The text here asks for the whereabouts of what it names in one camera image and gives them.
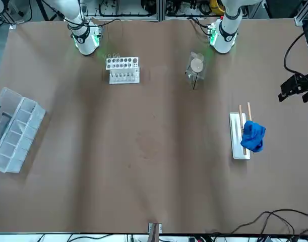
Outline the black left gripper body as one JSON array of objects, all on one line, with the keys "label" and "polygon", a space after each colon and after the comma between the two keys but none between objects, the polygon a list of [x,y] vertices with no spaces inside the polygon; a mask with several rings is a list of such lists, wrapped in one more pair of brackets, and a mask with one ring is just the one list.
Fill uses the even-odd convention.
[{"label": "black left gripper body", "polygon": [[295,94],[308,94],[308,74],[294,74],[295,77],[295,85],[294,85],[294,93]]}]

